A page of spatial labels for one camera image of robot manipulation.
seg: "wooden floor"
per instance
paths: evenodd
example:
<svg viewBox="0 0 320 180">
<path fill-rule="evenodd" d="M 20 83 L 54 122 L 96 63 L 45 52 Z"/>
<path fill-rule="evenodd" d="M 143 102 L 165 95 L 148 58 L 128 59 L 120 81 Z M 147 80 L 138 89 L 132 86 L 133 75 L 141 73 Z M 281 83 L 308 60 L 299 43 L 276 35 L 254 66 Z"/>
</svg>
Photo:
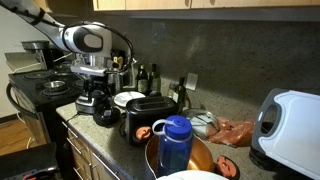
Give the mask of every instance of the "wooden floor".
<svg viewBox="0 0 320 180">
<path fill-rule="evenodd" d="M 29 138 L 27 126 L 19 119 L 0 124 L 0 156 L 26 149 Z"/>
</svg>

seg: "plastic bag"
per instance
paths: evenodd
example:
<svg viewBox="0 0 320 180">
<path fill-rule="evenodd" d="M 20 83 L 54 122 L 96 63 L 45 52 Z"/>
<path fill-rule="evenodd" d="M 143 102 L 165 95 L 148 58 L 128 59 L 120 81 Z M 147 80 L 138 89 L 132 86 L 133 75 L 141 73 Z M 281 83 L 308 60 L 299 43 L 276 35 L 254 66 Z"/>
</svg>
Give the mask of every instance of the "plastic bag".
<svg viewBox="0 0 320 180">
<path fill-rule="evenodd" d="M 254 119 L 246 121 L 230 121 L 225 117 L 216 117 L 219 128 L 207 124 L 207 140 L 216 144 L 226 144 L 233 147 L 245 147 L 251 145 Z"/>
</svg>

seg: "electrical outlet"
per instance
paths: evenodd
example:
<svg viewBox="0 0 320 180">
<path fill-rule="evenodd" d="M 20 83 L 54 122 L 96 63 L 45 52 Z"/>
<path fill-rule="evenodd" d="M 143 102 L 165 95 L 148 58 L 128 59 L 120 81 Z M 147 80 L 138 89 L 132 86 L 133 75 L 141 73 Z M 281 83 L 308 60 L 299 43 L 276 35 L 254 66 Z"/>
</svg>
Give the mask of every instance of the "electrical outlet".
<svg viewBox="0 0 320 180">
<path fill-rule="evenodd" d="M 188 73 L 186 88 L 192 91 L 195 91 L 197 86 L 197 81 L 198 81 L 197 74 Z"/>
</svg>

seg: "white plate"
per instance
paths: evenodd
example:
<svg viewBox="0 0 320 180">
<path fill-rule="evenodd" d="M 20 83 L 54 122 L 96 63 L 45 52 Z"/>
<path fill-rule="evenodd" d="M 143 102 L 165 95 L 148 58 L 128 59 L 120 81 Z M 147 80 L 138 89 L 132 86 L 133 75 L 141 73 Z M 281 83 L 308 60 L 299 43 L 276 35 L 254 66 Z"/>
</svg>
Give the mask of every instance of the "white plate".
<svg viewBox="0 0 320 180">
<path fill-rule="evenodd" d="M 116 103 L 116 105 L 118 106 L 126 107 L 127 102 L 130 101 L 131 99 L 137 99 L 142 97 L 146 97 L 146 96 L 142 93 L 135 92 L 135 91 L 122 92 L 117 94 L 114 97 L 114 103 Z"/>
<path fill-rule="evenodd" d="M 200 170 L 186 170 L 177 173 L 170 174 L 169 176 L 162 176 L 158 180 L 228 180 L 227 178 L 214 174 L 211 172 L 200 171 Z"/>
</svg>

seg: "kitchen counter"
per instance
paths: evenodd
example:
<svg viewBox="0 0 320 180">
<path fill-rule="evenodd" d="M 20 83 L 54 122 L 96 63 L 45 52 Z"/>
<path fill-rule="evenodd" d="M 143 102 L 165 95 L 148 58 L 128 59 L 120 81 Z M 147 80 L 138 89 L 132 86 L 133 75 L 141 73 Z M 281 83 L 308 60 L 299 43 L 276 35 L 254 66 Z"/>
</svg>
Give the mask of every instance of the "kitchen counter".
<svg viewBox="0 0 320 180">
<path fill-rule="evenodd" d="M 77 113 L 74 103 L 59 107 L 56 111 L 65 120 L 69 120 Z M 119 128 L 123 122 L 124 120 L 121 120 L 110 127 L 101 127 L 96 125 L 92 116 L 79 115 L 70 119 L 68 125 L 78 131 L 116 171 L 127 179 L 144 179 L 144 148 L 133 147 L 122 138 Z M 207 141 L 204 143 L 210 149 L 215 162 L 219 155 L 232 159 L 239 166 L 240 179 L 278 179 L 277 173 L 262 170 L 250 161 L 249 147 L 231 148 Z"/>
<path fill-rule="evenodd" d="M 15 71 L 19 68 L 18 72 L 27 72 L 33 70 L 40 70 L 41 64 L 36 60 L 35 54 L 26 53 L 26 52 L 17 52 L 17 53 L 5 53 L 6 63 L 12 71 Z"/>
</svg>

